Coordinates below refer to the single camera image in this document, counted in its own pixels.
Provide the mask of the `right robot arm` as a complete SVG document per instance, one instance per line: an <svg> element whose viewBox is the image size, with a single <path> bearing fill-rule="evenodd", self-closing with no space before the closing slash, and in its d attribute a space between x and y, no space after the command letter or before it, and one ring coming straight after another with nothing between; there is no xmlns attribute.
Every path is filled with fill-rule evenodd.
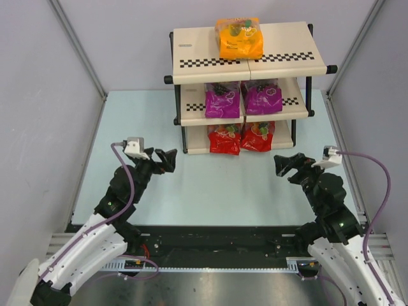
<svg viewBox="0 0 408 306"><path fill-rule="evenodd" d="M363 229L344 203L344 181L327 171L344 156L346 152L331 146L324 148L321 161L303 153L274 156L278 177L295 170L288 181L302 187L316 217L297 229L297 241L323 267L323 278L338 288L344 305L405 305L368 247L372 228Z"/></svg>

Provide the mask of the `red fruit gummy bag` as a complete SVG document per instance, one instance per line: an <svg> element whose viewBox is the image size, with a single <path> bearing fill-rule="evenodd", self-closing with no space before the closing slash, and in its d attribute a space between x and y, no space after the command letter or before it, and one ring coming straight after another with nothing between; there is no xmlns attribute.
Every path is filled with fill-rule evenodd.
<svg viewBox="0 0 408 306"><path fill-rule="evenodd" d="M241 127L240 124L207 126L210 153L238 156L240 153Z"/></svg>
<svg viewBox="0 0 408 306"><path fill-rule="evenodd" d="M275 122L246 122L243 125L240 146L253 152L268 152L272 149Z"/></svg>

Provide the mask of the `purple grape gummy bag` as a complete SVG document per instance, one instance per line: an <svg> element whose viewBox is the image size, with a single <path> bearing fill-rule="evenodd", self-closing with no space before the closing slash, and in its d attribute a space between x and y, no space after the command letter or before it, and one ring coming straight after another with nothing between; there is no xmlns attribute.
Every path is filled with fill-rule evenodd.
<svg viewBox="0 0 408 306"><path fill-rule="evenodd" d="M247 115L269 115L281 112L282 90L278 80L247 80L240 83Z"/></svg>
<svg viewBox="0 0 408 306"><path fill-rule="evenodd" d="M240 84L212 82L205 84L205 117L236 119L240 116Z"/></svg>

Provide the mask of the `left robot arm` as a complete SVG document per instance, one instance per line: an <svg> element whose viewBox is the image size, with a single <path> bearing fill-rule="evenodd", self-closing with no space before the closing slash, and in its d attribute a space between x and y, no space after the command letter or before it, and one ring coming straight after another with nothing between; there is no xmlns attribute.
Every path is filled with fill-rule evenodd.
<svg viewBox="0 0 408 306"><path fill-rule="evenodd" d="M131 152L129 146L129 142L111 145L112 150L122 147L132 163L120 163L85 224L40 265L31 305L69 305L76 292L107 263L142 245L140 231L128 219L151 177L175 171L177 150L151 147Z"/></svg>

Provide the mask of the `orange mango gummy bag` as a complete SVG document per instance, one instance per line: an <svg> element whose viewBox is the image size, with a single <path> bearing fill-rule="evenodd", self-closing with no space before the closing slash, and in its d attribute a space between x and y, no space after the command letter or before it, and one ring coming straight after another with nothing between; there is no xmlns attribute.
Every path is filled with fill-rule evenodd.
<svg viewBox="0 0 408 306"><path fill-rule="evenodd" d="M215 25L219 57L228 60L256 60L263 55L263 33L259 18L219 19Z"/></svg>

